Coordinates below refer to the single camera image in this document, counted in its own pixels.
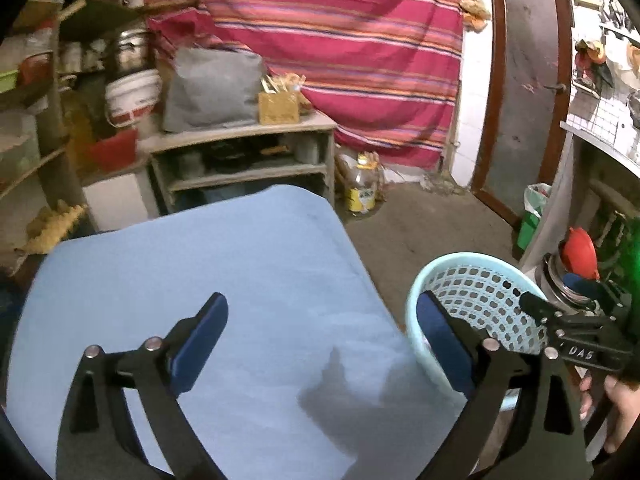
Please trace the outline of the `person's right hand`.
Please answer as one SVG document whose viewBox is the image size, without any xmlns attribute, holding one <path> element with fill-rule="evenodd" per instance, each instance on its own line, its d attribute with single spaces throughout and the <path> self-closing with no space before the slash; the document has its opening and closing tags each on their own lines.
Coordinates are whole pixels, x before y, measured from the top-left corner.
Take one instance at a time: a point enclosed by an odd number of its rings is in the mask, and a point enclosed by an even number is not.
<svg viewBox="0 0 640 480">
<path fill-rule="evenodd" d="M 593 377 L 587 372 L 579 383 L 581 420 L 587 418 L 592 407 L 590 388 Z M 636 422 L 640 412 L 639 386 L 623 382 L 615 376 L 608 375 L 604 378 L 603 390 L 608 400 L 613 403 L 614 426 L 608 430 L 608 436 L 603 448 L 608 454 L 614 454 L 622 445 L 630 430 Z"/>
</svg>

